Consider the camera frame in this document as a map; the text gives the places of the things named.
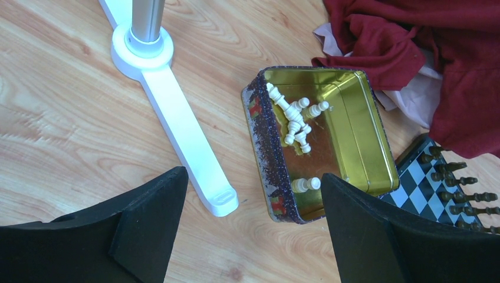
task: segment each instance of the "chess board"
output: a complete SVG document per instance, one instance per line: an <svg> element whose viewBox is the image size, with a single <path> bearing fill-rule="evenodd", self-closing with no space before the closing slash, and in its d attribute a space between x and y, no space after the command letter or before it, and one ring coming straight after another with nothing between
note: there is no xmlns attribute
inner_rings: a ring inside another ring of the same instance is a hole
<svg viewBox="0 0 500 283"><path fill-rule="evenodd" d="M467 216L463 212L459 215L450 213L450 206L471 206L469 202L455 204L453 200L443 202L439 198L440 192L463 191L459 185L449 187L444 180L435 182L430 177L436 172L436 165L446 164L443 157L432 160L430 163L419 161L419 156L423 152L430 154L428 148L435 145L436 143L427 134L419 136L396 160L400 178L399 188L379 198L398 208L439 223L455 226L457 221L464 221L466 223L477 222L481 225L477 216Z"/></svg>

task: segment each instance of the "red cloth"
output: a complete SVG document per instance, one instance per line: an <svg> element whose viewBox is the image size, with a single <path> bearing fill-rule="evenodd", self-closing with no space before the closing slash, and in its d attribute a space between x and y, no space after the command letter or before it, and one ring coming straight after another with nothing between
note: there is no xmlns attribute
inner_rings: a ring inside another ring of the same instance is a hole
<svg viewBox="0 0 500 283"><path fill-rule="evenodd" d="M375 90L400 90L435 55L443 74L429 136L465 158L500 157L500 1L324 0L333 34L351 57L313 65L364 70Z"/></svg>

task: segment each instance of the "metal pole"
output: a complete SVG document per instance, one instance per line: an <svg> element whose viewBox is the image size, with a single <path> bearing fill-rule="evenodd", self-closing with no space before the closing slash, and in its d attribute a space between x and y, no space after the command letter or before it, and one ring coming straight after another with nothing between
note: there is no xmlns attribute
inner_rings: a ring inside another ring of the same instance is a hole
<svg viewBox="0 0 500 283"><path fill-rule="evenodd" d="M143 42L160 37L165 0L133 0L132 33Z"/></svg>

